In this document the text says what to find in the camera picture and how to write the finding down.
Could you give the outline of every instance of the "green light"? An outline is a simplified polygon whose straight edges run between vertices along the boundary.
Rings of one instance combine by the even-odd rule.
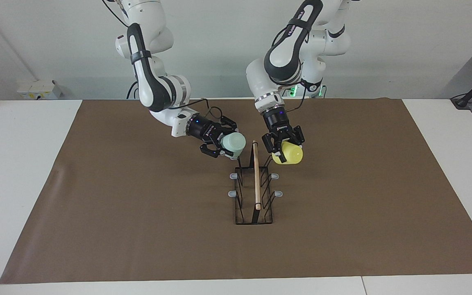
[[[296,85],[296,86],[294,86],[293,88],[290,89],[289,96],[290,97],[295,97],[297,91],[298,91],[298,85]]]

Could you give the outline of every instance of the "table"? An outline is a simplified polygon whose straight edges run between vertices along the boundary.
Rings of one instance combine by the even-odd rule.
[[[0,101],[0,275],[81,101]],[[472,114],[448,100],[405,100],[472,219]],[[0,286],[1,293],[466,294],[472,275],[91,282]]]

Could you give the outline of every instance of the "brown paper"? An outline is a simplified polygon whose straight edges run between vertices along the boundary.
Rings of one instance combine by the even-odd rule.
[[[211,104],[248,163],[253,102]],[[290,120],[305,157],[270,165],[274,224],[236,226],[236,162],[139,101],[84,101],[0,283],[472,273],[472,221],[401,101],[308,100]]]

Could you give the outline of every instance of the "black metal rack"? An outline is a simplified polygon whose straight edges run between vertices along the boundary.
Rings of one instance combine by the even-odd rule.
[[[249,166],[242,167],[238,158],[238,167],[230,175],[234,179],[234,191],[229,196],[234,198],[234,219],[236,225],[264,225],[274,222],[272,204],[277,197],[283,196],[280,191],[274,191],[270,187],[272,180],[278,179],[278,174],[269,173],[268,166],[272,162],[269,156],[263,166],[260,166],[261,199],[257,203],[255,197],[244,198],[242,188],[244,187],[244,175],[254,175],[254,153],[251,150]]]

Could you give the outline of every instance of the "black arm segment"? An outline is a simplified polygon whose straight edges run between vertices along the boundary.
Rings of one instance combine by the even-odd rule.
[[[134,36],[137,45],[137,52],[132,52],[132,44],[131,44],[131,37]],[[152,91],[152,105],[148,107],[149,110],[153,112],[161,112],[166,108],[169,108],[174,101],[176,101],[176,89],[172,85],[172,83],[167,82],[171,94],[165,89],[165,86],[161,84],[150,69],[150,61],[149,58],[152,58],[150,51],[146,50],[145,42],[143,40],[143,34],[141,32],[141,27],[137,23],[133,23],[129,26],[127,30],[127,40],[129,41],[129,50],[131,52],[131,63],[134,65],[135,62],[141,62],[143,68],[143,74],[145,79],[147,80],[150,91]],[[140,84],[139,81],[139,74],[136,71],[136,67],[134,66],[134,72],[136,73],[136,80],[138,81],[138,85]]]
[[[311,14],[309,18],[304,17],[309,6],[312,6]],[[298,77],[297,73],[300,71],[300,48],[303,45],[305,39],[307,39],[311,28],[316,21],[318,15],[323,9],[321,0],[305,0],[302,5],[296,11],[294,17],[289,21],[283,35],[273,44],[269,49],[264,59],[264,67],[270,78],[277,84],[291,84]],[[303,28],[302,33],[297,37],[293,35],[296,27]],[[289,38],[296,38],[292,50],[292,56],[287,65],[277,67],[270,61],[270,55],[277,49],[283,42]]]

